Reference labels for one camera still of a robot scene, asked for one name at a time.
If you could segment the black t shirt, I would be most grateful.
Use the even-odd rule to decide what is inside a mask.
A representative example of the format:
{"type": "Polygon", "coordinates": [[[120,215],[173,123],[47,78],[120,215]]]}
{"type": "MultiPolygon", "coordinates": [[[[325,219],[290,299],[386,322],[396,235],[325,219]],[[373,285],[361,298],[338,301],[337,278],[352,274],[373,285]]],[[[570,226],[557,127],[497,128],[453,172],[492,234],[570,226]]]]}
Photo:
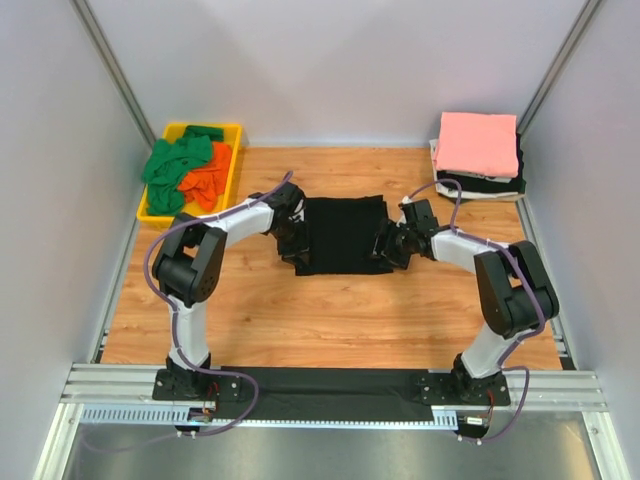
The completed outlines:
{"type": "Polygon", "coordinates": [[[309,198],[305,221],[309,263],[295,268],[298,276],[381,275],[393,271],[372,257],[376,235],[388,219],[381,195],[361,198],[309,198]]]}

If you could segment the yellow plastic tray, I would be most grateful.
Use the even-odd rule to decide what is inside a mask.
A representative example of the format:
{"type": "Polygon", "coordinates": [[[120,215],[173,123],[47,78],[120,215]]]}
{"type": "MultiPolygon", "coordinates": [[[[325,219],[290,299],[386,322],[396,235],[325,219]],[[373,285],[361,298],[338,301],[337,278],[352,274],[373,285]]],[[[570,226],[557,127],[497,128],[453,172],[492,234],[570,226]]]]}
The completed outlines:
{"type": "MultiPolygon", "coordinates": [[[[227,178],[226,189],[223,196],[218,200],[216,207],[212,212],[205,212],[196,203],[188,203],[180,213],[188,213],[194,216],[211,215],[218,211],[230,207],[234,203],[236,186],[240,172],[239,150],[243,137],[243,128],[238,124],[187,124],[187,123],[170,123],[165,127],[164,133],[160,139],[174,142],[180,138],[186,127],[189,125],[198,125],[205,127],[217,127],[224,130],[225,143],[232,148],[232,159],[227,178]]],[[[151,216],[147,213],[147,187],[145,184],[142,199],[137,209],[137,219],[150,226],[160,229],[168,228],[174,216],[151,216]]]]}

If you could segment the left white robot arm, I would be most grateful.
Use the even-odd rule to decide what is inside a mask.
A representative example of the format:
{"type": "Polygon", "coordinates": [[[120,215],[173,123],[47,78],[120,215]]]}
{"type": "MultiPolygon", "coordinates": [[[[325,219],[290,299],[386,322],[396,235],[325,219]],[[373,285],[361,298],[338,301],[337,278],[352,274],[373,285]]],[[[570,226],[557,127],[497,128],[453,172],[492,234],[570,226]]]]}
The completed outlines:
{"type": "Polygon", "coordinates": [[[214,400],[226,380],[218,371],[207,372],[206,302],[219,283],[225,250],[253,235],[271,235],[283,262],[307,267],[305,203],[302,189],[285,181],[212,216],[182,213],[174,219],[146,273],[157,281],[170,312],[171,347],[166,366],[156,375],[153,399],[214,400]]]}

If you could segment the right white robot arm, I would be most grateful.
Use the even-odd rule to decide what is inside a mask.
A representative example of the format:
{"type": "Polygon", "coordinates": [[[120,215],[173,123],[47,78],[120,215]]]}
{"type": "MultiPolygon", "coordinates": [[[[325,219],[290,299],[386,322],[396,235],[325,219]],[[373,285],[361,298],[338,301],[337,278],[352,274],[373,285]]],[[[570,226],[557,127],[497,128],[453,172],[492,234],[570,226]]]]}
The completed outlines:
{"type": "Polygon", "coordinates": [[[475,275],[484,325],[454,359],[452,370],[419,382],[423,397],[440,404],[499,401],[506,360],[526,339],[540,334],[559,313],[559,300],[537,247],[529,241],[500,243],[438,223],[427,200],[405,198],[398,221],[383,220],[372,257],[406,270],[419,255],[475,275]]]}

